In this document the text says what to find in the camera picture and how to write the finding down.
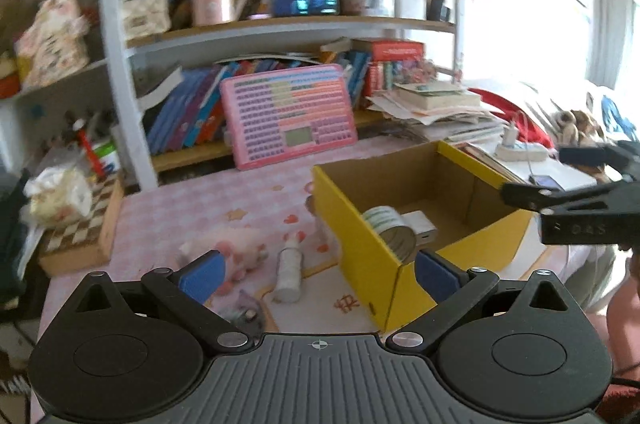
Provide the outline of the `floral tissue pack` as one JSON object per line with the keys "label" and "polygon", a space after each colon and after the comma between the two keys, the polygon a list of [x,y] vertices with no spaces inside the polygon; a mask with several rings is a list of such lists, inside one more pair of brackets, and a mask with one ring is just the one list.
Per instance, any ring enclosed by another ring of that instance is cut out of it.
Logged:
{"label": "floral tissue pack", "polygon": [[75,166],[46,167],[26,181],[28,216],[44,228],[66,227],[91,212],[93,193],[84,173]]}

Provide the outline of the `pink learning tablet toy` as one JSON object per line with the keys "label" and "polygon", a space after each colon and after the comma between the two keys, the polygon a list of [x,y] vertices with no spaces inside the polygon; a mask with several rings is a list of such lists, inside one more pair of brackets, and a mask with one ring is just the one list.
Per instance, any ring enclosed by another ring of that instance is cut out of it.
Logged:
{"label": "pink learning tablet toy", "polygon": [[224,80],[220,90],[234,163],[241,171],[358,140],[340,66],[247,74]]}

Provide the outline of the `printed packing tape roll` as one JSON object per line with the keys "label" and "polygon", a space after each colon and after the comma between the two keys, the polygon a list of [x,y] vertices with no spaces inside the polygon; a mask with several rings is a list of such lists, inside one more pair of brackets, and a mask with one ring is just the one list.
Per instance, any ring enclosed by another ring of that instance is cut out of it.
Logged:
{"label": "printed packing tape roll", "polygon": [[399,262],[410,263],[416,251],[416,236],[393,207],[380,205],[366,210],[363,219],[385,242]]}

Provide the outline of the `pink floral ornament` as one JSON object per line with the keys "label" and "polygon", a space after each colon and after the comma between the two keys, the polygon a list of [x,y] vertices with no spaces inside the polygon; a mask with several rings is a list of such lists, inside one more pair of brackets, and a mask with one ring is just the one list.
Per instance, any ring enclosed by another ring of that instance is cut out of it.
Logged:
{"label": "pink floral ornament", "polygon": [[17,42],[17,56],[29,62],[26,88],[44,88],[84,69],[88,30],[77,0],[45,0]]}

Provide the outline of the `stack of papers and books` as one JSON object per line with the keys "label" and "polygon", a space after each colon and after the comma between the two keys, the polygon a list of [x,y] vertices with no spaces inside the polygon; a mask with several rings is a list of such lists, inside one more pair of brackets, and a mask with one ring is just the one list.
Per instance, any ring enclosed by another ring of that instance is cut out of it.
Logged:
{"label": "stack of papers and books", "polygon": [[368,109],[404,125],[420,140],[452,146],[499,143],[506,121],[480,94],[446,81],[395,83],[367,97]]}

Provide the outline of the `row of blue purple books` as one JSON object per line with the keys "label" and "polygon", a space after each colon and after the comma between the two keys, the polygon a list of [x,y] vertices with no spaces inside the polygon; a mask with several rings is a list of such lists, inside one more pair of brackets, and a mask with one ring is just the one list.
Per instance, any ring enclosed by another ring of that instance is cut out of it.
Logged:
{"label": "row of blue purple books", "polygon": [[182,69],[182,82],[145,118],[151,155],[190,149],[213,141],[224,123],[221,83],[237,62]]}

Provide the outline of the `green lidded white jar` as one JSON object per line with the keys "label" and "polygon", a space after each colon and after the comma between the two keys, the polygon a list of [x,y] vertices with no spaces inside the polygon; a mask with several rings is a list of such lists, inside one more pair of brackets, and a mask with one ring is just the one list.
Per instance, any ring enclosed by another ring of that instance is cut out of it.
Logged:
{"label": "green lidded white jar", "polygon": [[119,155],[111,138],[94,143],[92,150],[98,157],[106,175],[114,174],[120,170]]}

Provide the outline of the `wooden chess box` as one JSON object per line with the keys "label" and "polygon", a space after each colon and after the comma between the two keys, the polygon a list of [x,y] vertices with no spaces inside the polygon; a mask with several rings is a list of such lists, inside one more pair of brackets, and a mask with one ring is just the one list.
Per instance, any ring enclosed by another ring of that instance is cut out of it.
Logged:
{"label": "wooden chess box", "polygon": [[119,174],[94,184],[87,218],[47,230],[37,248],[37,261],[49,278],[96,269],[111,260],[124,187]]}

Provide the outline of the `red glue bottle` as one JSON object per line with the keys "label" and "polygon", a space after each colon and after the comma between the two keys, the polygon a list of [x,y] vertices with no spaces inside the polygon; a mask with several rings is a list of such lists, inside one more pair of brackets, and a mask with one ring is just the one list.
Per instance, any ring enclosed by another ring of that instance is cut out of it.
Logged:
{"label": "red glue bottle", "polygon": [[76,134],[81,147],[85,150],[86,157],[91,164],[93,172],[96,173],[96,176],[99,177],[99,179],[104,179],[106,177],[106,173],[103,169],[99,157],[94,153],[92,149],[92,144],[90,143],[89,138],[87,137],[85,130],[85,121],[82,119],[75,120],[72,124],[72,129]]}

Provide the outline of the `white spray bottle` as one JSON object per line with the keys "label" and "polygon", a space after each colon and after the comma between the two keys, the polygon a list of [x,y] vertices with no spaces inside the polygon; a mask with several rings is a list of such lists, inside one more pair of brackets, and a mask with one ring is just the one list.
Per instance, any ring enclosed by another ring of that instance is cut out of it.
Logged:
{"label": "white spray bottle", "polygon": [[276,287],[272,292],[273,300],[277,303],[296,303],[302,296],[304,255],[299,243],[298,234],[292,233],[279,253]]}

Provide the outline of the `yellow cardboard box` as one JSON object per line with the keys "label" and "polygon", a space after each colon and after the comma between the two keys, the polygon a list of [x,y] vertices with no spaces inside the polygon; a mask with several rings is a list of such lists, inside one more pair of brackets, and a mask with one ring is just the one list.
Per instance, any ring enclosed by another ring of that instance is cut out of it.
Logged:
{"label": "yellow cardboard box", "polygon": [[504,279],[524,278],[544,253],[533,213],[502,202],[504,177],[445,143],[320,164],[312,181],[343,275],[382,332],[434,305],[414,275],[418,248]]}

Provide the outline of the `pink plush toy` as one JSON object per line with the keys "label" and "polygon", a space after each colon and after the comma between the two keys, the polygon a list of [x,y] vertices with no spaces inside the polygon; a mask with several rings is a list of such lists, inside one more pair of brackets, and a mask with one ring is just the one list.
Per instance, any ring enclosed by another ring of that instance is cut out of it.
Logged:
{"label": "pink plush toy", "polygon": [[183,243],[178,251],[177,262],[180,266],[186,266],[208,251],[218,251],[224,258],[224,279],[219,281],[214,294],[227,295],[248,273],[265,262],[268,253],[264,236],[256,228],[218,226]]}

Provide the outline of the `grey staples box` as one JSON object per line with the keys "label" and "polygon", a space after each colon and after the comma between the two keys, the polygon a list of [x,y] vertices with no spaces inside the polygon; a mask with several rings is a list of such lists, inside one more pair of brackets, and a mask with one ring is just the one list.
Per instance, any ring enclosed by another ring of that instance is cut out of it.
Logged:
{"label": "grey staples box", "polygon": [[262,334],[266,319],[262,305],[253,296],[241,290],[236,301],[219,311],[219,316],[250,335]]}

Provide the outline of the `white quilted handbag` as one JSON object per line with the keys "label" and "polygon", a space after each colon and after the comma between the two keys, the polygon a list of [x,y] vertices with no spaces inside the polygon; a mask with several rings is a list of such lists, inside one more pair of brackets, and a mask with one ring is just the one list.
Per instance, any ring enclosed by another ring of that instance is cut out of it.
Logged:
{"label": "white quilted handbag", "polygon": [[167,32],[171,27],[168,0],[120,0],[126,40]]}

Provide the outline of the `blue digital clock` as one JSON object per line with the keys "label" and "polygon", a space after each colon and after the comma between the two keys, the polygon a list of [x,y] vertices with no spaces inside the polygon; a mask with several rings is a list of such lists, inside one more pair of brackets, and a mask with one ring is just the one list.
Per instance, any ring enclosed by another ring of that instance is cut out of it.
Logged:
{"label": "blue digital clock", "polygon": [[273,17],[335,16],[340,0],[272,0]]}

